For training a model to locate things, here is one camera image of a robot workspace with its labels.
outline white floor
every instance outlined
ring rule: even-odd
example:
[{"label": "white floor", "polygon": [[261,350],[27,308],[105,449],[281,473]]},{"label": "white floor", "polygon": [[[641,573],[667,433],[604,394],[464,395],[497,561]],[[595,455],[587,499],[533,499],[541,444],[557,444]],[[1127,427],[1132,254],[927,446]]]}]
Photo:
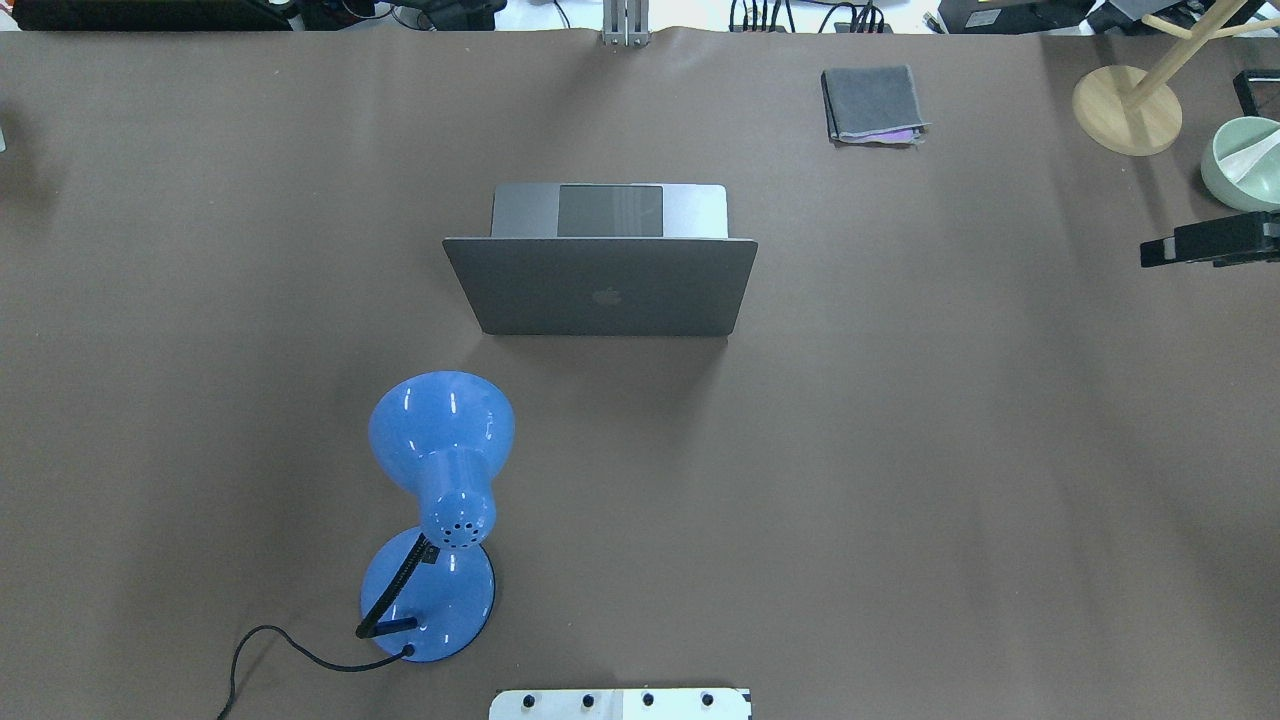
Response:
[{"label": "white floor", "polygon": [[[723,31],[728,28],[728,10],[731,4],[732,0],[650,0],[649,27],[654,31],[677,26]],[[602,0],[561,0],[561,6],[564,8],[564,14],[568,17],[572,27],[600,28],[604,17]],[[892,26],[895,33],[929,33],[929,28],[924,24],[924,14],[928,12],[936,13],[938,3],[937,0],[879,0],[877,6],[884,12],[884,18]],[[826,6],[813,5],[803,0],[791,0],[791,8],[795,12],[797,32],[817,32],[823,15],[828,10]],[[384,13],[387,9],[389,9],[389,5],[384,3],[378,4],[378,14]],[[740,22],[741,13],[740,8],[737,14]],[[845,22],[847,20],[847,14],[849,10],[837,10],[832,22]],[[1262,8],[1263,17],[1271,18],[1277,14],[1280,13],[1270,5]],[[564,27],[552,0],[508,0],[507,9],[498,13],[497,20],[498,29],[558,29]],[[381,20],[366,20],[352,29],[369,27],[374,23],[396,26],[390,18],[384,18]],[[0,31],[5,29],[18,29],[18,26],[13,22],[13,18],[0,13]],[[1091,31],[1087,23],[1080,23],[1078,28],[1055,31],[1055,33],[1089,35]],[[1272,31],[1261,31],[1249,35],[1276,37]]]}]

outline mint green bowl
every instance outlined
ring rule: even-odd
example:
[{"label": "mint green bowl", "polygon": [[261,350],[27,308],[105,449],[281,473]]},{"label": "mint green bowl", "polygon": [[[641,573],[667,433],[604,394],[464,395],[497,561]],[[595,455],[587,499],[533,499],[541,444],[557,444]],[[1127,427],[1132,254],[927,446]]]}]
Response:
[{"label": "mint green bowl", "polygon": [[1238,183],[1226,179],[1220,163],[1222,158],[1244,150],[1277,128],[1280,123],[1252,115],[1228,120],[1217,128],[1201,159],[1201,177],[1213,197],[1245,213],[1280,210],[1280,147],[1263,155]]}]

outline blue desk lamp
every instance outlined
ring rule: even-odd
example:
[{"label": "blue desk lamp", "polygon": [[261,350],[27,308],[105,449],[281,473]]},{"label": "blue desk lamp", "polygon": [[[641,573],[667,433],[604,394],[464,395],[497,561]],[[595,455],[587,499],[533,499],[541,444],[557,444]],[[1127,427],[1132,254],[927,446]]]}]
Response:
[{"label": "blue desk lamp", "polygon": [[417,496],[419,525],[374,555],[360,588],[356,635],[413,662],[466,647],[493,607],[493,565],[480,543],[497,518],[490,480],[511,452],[516,420],[489,380],[426,373],[392,388],[369,418],[374,456]]}]

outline laptop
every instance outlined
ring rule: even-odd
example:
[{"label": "laptop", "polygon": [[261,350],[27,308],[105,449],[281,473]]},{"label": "laptop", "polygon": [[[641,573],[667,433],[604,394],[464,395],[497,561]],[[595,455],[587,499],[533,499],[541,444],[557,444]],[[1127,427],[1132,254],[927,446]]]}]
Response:
[{"label": "laptop", "polygon": [[722,186],[512,183],[493,225],[444,241],[489,334],[727,336],[756,251]]}]

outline folded gray cloth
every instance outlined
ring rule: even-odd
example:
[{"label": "folded gray cloth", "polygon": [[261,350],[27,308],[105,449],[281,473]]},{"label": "folded gray cloth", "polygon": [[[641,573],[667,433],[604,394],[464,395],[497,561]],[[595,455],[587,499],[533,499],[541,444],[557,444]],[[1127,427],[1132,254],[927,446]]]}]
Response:
[{"label": "folded gray cloth", "polygon": [[832,68],[822,73],[827,132],[841,142],[916,143],[920,105],[911,68]]}]

